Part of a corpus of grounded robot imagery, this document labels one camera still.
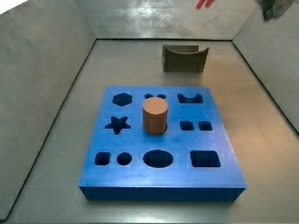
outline shape sorter hole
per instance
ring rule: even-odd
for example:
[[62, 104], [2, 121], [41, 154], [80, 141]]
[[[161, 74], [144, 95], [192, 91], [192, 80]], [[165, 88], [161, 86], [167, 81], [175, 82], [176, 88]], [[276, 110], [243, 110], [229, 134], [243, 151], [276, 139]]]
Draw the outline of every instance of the shape sorter hole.
[[127, 152], [123, 152], [117, 155], [116, 161], [120, 165], [129, 165], [132, 156]]
[[132, 95], [131, 94], [116, 94], [113, 96], [113, 100], [112, 102], [119, 106], [119, 107], [124, 107], [127, 104], [129, 104], [132, 102]]
[[199, 122], [199, 128], [203, 131], [211, 131], [212, 130], [211, 123], [209, 122]]
[[181, 121], [180, 122], [181, 130], [193, 130], [192, 122]]
[[173, 156], [164, 150], [149, 150], [144, 154], [144, 163], [153, 168], [164, 168], [173, 162]]
[[220, 158], [215, 150], [192, 150], [191, 165], [193, 167], [220, 167]]
[[105, 129], [112, 129], [115, 135], [120, 133], [121, 129], [131, 129], [131, 126], [127, 124], [127, 116], [121, 118], [111, 116], [111, 123], [105, 126]]
[[203, 103], [201, 95], [196, 94], [192, 98], [187, 98], [183, 94], [177, 94], [179, 103]]
[[164, 94], [159, 94], [156, 97], [164, 99], [165, 98], [165, 95]]
[[153, 97], [151, 94], [145, 94], [145, 95], [144, 95], [144, 98], [145, 98], [145, 99], [148, 99], [148, 98], [151, 98], [151, 97]]
[[111, 154], [108, 152], [98, 152], [94, 158], [94, 165], [108, 165]]

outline gray wall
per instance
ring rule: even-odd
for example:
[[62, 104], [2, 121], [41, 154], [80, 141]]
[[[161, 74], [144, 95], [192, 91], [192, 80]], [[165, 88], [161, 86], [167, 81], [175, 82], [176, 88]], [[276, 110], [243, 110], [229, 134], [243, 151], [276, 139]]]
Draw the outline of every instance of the gray wall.
[[255, 0], [76, 0], [98, 39], [232, 40], [256, 7]]
[[72, 0], [30, 0], [0, 15], [0, 220], [93, 42]]
[[260, 9], [243, 25], [233, 44], [299, 131], [299, 4], [285, 14], [263, 22]]

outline wooden cylinder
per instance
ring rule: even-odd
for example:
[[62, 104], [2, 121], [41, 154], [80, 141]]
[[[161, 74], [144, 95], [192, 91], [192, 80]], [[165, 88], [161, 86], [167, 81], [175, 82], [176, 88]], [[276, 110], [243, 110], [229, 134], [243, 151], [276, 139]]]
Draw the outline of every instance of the wooden cylinder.
[[168, 113], [168, 103], [159, 97], [151, 97], [144, 101], [143, 117], [144, 130], [152, 135], [160, 135], [165, 132]]

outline red object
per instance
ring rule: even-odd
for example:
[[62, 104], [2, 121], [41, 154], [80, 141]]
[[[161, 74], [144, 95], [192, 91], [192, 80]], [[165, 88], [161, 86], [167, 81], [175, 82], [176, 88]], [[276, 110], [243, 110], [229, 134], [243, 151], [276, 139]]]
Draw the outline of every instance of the red object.
[[205, 3], [205, 8], [209, 8], [213, 2], [215, 0], [200, 0], [196, 3], [196, 9], [200, 9], [204, 3]]
[[209, 7], [211, 7], [211, 5], [212, 5], [213, 1], [215, 1], [215, 0], [208, 0], [208, 2], [205, 3], [205, 7], [207, 7], [207, 8], [209, 8]]
[[205, 2], [205, 0], [200, 0], [200, 1], [196, 3], [196, 9], [199, 9], [199, 8], [203, 6], [204, 2]]

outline blue foam block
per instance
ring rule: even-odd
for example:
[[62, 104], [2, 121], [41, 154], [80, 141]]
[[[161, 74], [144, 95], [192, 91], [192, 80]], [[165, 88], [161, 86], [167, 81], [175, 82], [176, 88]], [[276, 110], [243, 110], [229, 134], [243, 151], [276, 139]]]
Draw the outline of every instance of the blue foam block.
[[[143, 101], [169, 104], [167, 131], [143, 129]], [[233, 201], [247, 188], [205, 87], [107, 87], [78, 180], [88, 200]]]

